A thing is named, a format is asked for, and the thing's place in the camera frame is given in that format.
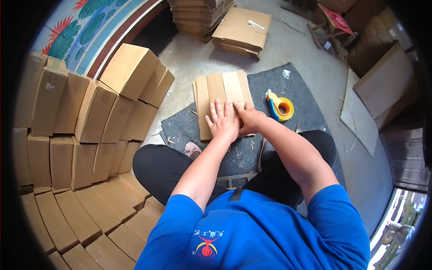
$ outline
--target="stack of flattened cardboard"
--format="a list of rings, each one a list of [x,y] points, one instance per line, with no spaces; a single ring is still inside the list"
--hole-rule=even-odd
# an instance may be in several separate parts
[[[217,50],[260,59],[270,27],[271,15],[233,7],[213,33]]]
[[[179,33],[208,42],[234,0],[169,0]]]
[[[225,111],[225,100],[229,101],[231,117],[234,119],[238,113],[233,101],[245,105],[245,102],[254,106],[251,92],[249,91],[248,78],[243,70],[224,73],[213,73],[198,77],[193,82],[195,103],[197,104],[198,125],[200,127],[201,141],[212,139],[210,128],[205,116],[210,116],[210,103],[217,98],[220,100],[222,110]]]

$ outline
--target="person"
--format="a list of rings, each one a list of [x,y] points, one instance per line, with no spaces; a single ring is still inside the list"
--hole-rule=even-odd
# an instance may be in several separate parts
[[[366,269],[369,238],[331,166],[331,135],[296,133],[247,102],[219,100],[206,116],[213,139],[191,157],[145,145],[133,159],[138,181],[166,205],[135,269]],[[261,171],[243,188],[215,185],[220,163],[238,136],[267,139]],[[308,219],[296,212],[302,200]]]

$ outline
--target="blue t-shirt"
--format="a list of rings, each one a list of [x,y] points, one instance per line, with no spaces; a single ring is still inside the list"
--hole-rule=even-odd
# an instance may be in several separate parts
[[[341,185],[319,191],[308,219],[245,190],[200,207],[171,196],[135,266],[140,269],[366,269],[370,250],[362,220]]]

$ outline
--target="right hand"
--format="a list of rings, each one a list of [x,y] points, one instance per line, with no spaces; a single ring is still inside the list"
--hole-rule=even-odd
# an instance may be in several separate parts
[[[247,135],[258,133],[260,124],[267,119],[265,113],[255,110],[249,102],[245,102],[244,108],[236,101],[233,102],[233,105],[245,124],[245,126],[240,129],[239,134]]]

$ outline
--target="pink shoe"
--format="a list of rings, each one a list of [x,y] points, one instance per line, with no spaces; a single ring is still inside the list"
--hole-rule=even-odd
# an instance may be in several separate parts
[[[184,147],[184,154],[187,155],[188,157],[191,157],[191,155],[195,152],[199,152],[200,154],[202,153],[201,149],[198,147],[198,145],[196,145],[193,142],[188,142],[186,144],[186,146]]]

